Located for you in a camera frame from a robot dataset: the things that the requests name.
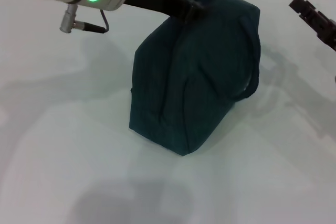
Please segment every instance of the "white table surface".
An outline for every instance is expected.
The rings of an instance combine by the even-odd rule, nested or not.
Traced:
[[[122,6],[108,34],[66,35],[65,4],[0,0],[0,223],[335,223],[336,52],[292,0],[247,1],[260,87],[179,157],[128,128],[133,55],[164,15]]]

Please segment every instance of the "white background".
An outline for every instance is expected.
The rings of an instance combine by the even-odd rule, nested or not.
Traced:
[[[0,0],[0,223],[334,223],[336,52],[292,0],[247,1],[260,87],[179,157],[128,129],[134,52],[164,15],[122,6],[108,34],[66,35],[65,4]]]

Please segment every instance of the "dark green cloth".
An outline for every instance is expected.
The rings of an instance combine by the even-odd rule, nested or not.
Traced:
[[[259,83],[260,10],[198,0],[201,20],[166,20],[135,53],[130,128],[182,156],[197,150]]]

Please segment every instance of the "black cable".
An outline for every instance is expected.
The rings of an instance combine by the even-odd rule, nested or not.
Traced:
[[[104,11],[100,10],[100,13],[101,13],[101,16],[103,17],[103,20],[105,22],[105,26],[106,26],[105,33],[107,33],[110,30],[109,22],[106,19]]]

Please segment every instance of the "green fabric bag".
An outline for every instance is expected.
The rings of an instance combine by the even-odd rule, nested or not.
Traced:
[[[196,151],[259,84],[260,10],[197,0],[201,20],[166,20],[135,53],[130,129],[182,156]]]

